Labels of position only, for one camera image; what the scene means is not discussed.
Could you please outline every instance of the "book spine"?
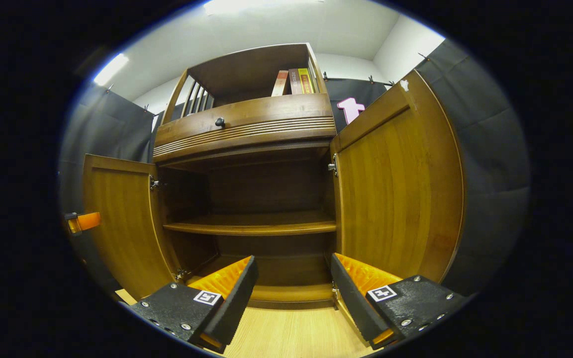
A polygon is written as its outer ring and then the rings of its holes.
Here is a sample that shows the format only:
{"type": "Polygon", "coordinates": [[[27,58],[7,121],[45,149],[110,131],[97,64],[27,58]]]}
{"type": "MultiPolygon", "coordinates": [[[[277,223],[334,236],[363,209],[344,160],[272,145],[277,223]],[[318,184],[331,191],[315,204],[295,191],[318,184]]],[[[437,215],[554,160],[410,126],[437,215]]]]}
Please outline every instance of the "book spine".
{"type": "Polygon", "coordinates": [[[300,83],[302,84],[302,93],[313,93],[313,86],[311,83],[311,76],[309,75],[309,69],[298,68],[297,71],[300,77],[300,83]]]}
{"type": "Polygon", "coordinates": [[[276,84],[273,86],[273,93],[271,93],[271,97],[283,95],[287,89],[287,81],[288,71],[279,71],[278,78],[276,79],[276,84]]]}
{"type": "Polygon", "coordinates": [[[297,68],[291,68],[288,71],[289,83],[291,84],[291,94],[302,94],[302,85],[300,83],[300,74],[297,68]]]}

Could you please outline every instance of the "wooden shelf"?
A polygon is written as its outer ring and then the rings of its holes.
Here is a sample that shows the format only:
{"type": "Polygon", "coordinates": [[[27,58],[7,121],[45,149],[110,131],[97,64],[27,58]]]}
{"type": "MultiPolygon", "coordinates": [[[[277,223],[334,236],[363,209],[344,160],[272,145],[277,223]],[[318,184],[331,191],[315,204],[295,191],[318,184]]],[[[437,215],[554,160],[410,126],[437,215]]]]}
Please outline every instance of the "wooden shelf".
{"type": "MultiPolygon", "coordinates": [[[[243,258],[220,256],[189,278],[187,284],[243,258]]],[[[276,302],[332,299],[330,272],[323,256],[256,256],[256,261],[260,276],[251,299],[276,302]]]]}
{"type": "Polygon", "coordinates": [[[164,225],[166,229],[185,233],[229,236],[276,236],[330,233],[336,222],[317,210],[284,213],[206,215],[164,225]]]}

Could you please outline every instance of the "white ceiling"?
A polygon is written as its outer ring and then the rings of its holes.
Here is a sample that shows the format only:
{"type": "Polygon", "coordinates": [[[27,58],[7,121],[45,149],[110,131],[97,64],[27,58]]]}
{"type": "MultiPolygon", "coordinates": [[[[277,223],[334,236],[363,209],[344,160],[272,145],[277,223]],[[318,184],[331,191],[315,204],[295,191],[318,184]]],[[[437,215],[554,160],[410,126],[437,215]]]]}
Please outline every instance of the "white ceiling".
{"type": "Polygon", "coordinates": [[[210,15],[199,4],[123,50],[129,62],[109,84],[135,100],[185,68],[280,43],[309,42],[316,53],[372,60],[398,18],[393,9],[369,0],[282,0],[210,15]]]}

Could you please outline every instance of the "pink object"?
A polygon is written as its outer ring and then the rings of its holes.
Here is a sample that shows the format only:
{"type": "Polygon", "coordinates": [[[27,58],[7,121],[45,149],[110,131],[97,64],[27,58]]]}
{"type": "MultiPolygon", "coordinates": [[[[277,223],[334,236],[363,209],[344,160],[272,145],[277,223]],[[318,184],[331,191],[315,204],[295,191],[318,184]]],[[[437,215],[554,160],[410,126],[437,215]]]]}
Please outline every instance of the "pink object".
{"type": "Polygon", "coordinates": [[[346,117],[346,124],[353,122],[357,116],[360,115],[360,111],[364,110],[364,105],[355,102],[355,98],[348,97],[337,104],[337,108],[344,110],[344,116],[346,117]]]}

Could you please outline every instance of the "cabinet door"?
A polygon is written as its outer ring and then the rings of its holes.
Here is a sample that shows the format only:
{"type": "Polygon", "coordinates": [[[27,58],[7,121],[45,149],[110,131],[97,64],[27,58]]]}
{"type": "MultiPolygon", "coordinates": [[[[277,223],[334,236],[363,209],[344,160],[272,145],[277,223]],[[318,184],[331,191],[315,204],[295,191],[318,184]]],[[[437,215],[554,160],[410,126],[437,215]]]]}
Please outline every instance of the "cabinet door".
{"type": "Polygon", "coordinates": [[[421,76],[412,71],[360,113],[331,153],[337,251],[440,282],[459,243],[464,173],[457,138],[421,76]]]}
{"type": "Polygon", "coordinates": [[[179,268],[159,217],[155,165],[86,154],[84,206],[98,211],[90,229],[103,262],[116,281],[139,300],[175,279],[179,268]]]}

